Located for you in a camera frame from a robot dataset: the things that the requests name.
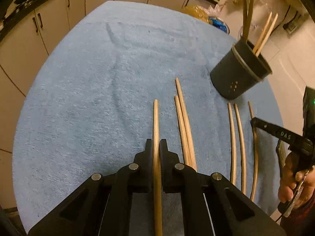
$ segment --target hand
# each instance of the hand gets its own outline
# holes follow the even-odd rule
[[[282,203],[290,201],[293,198],[293,189],[297,183],[301,182],[306,171],[299,171],[293,175],[293,167],[297,166],[299,157],[294,152],[291,152],[285,159],[285,166],[282,169],[282,178],[280,179],[280,187],[278,190],[278,198]],[[315,189],[315,171],[314,166],[309,171],[304,181],[304,189],[301,196],[296,201],[294,209],[301,207],[305,204],[313,195]]]

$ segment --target blue tablecloth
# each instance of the blue tablecloth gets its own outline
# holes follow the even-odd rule
[[[13,184],[26,231],[93,173],[115,173],[144,150],[152,137],[155,98],[160,138],[166,138],[182,160],[175,77],[184,93],[198,172],[230,178],[227,101],[209,73],[233,42],[213,26],[157,6],[110,1],[87,15],[43,65],[19,118]],[[282,121],[267,80],[235,100],[245,135],[250,196],[253,136],[247,101],[256,116],[279,125]],[[255,202],[270,214],[278,203],[276,139],[262,131],[258,136]],[[237,144],[240,188],[238,132]],[[152,206],[151,196],[134,195],[130,235],[153,235]],[[183,235],[181,209],[179,194],[163,195],[164,235]]]

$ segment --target black device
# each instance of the black device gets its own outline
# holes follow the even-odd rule
[[[132,164],[93,174],[39,221],[29,236],[127,236],[132,193],[152,189],[152,140]],[[284,236],[284,230],[220,173],[204,175],[180,163],[160,141],[163,191],[181,193],[185,236]]]
[[[293,169],[294,174],[315,165],[315,90],[306,87],[303,96],[303,136],[278,125],[253,118],[251,124],[288,143],[289,150],[299,155],[299,162]],[[283,214],[289,207],[289,202],[280,203],[278,210]]]

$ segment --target chopstick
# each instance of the chopstick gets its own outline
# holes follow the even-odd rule
[[[256,42],[255,47],[253,48],[253,53],[254,53],[254,54],[256,54],[258,48],[260,47],[260,44],[261,44],[261,42],[262,42],[262,39],[264,38],[265,33],[266,33],[266,31],[267,31],[267,28],[268,28],[268,26],[269,26],[269,23],[270,23],[270,21],[271,21],[271,17],[272,17],[272,12],[270,12],[269,17],[268,17],[268,20],[267,20],[266,24],[264,25],[264,28],[263,28],[263,30],[262,30],[260,36],[259,36],[258,41]]]
[[[244,32],[243,32],[243,38],[244,38],[246,43],[247,43],[247,39],[248,39],[248,35],[249,35],[250,24],[252,22],[253,11],[254,11],[254,0],[250,0],[249,1],[249,8],[248,8],[248,15],[247,15],[247,19],[246,19],[246,25],[245,25]]]
[[[245,151],[245,141],[243,128],[241,123],[241,118],[239,116],[237,104],[234,104],[237,126],[238,126],[238,134],[239,134],[239,142],[241,146],[241,167],[242,167],[242,193],[246,195],[246,151]]]
[[[229,111],[230,131],[231,131],[231,178],[230,178],[230,181],[232,184],[235,185],[236,183],[236,138],[235,138],[235,128],[234,128],[234,120],[233,120],[231,103],[227,103],[227,108]]]
[[[162,236],[162,182],[159,142],[158,100],[155,99],[153,103],[153,190],[155,236]]]
[[[250,102],[248,102],[249,107],[249,113],[250,118],[254,118],[253,109],[251,107]],[[252,186],[252,192],[250,194],[250,200],[255,200],[255,193],[256,193],[256,187],[257,187],[257,180],[258,180],[258,141],[257,141],[257,129],[256,127],[253,127],[253,139],[254,139],[254,176],[253,176],[253,186]]]
[[[188,146],[188,141],[187,141],[183,114],[181,110],[181,104],[179,102],[179,98],[177,95],[174,98],[175,98],[175,106],[176,106],[176,112],[177,112],[177,117],[178,117],[179,132],[181,134],[181,140],[182,140],[184,162],[186,165],[191,166],[189,146]]]
[[[247,21],[247,0],[243,0],[243,36],[245,32],[246,21]]]
[[[193,144],[192,131],[190,129],[190,123],[189,123],[188,114],[187,114],[187,110],[186,110],[186,105],[185,105],[185,101],[184,101],[184,97],[183,97],[183,92],[182,92],[181,85],[179,83],[179,79],[178,78],[175,79],[175,83],[176,83],[178,98],[179,98],[179,102],[181,104],[181,110],[182,110],[184,124],[185,124],[185,130],[186,130],[188,147],[189,147],[189,153],[190,153],[191,167],[195,171],[197,171],[197,164],[196,164],[196,157],[195,157],[195,149],[194,149],[194,144]]]
[[[274,28],[274,26],[275,26],[275,24],[276,24],[277,19],[278,19],[278,13],[276,14],[275,18],[273,19],[273,22],[271,23],[271,26],[270,26],[270,28],[268,29],[268,32],[267,32],[267,34],[266,34],[264,40],[262,41],[260,47],[258,48],[258,50],[257,50],[257,52],[256,52],[256,54],[255,54],[257,57],[259,56],[259,54],[260,54],[262,48],[265,46],[265,44],[266,44],[266,42],[267,42],[269,36],[271,35],[271,32],[272,32],[272,30],[273,30],[273,28]]]

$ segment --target silver screw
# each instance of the silver screw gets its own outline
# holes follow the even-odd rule
[[[176,168],[177,170],[182,170],[182,169],[185,168],[185,165],[182,164],[182,163],[177,163],[177,164],[175,164],[175,168]]]
[[[212,178],[214,179],[214,180],[221,180],[222,179],[222,175],[220,174],[220,173],[213,173],[212,174]]]
[[[136,170],[137,168],[139,168],[139,165],[136,164],[136,163],[131,163],[131,164],[129,165],[129,168],[130,168],[131,170]]]
[[[92,180],[94,180],[94,181],[100,180],[101,177],[102,177],[102,175],[99,174],[99,173],[95,173],[95,174],[93,174],[93,175],[91,176]]]

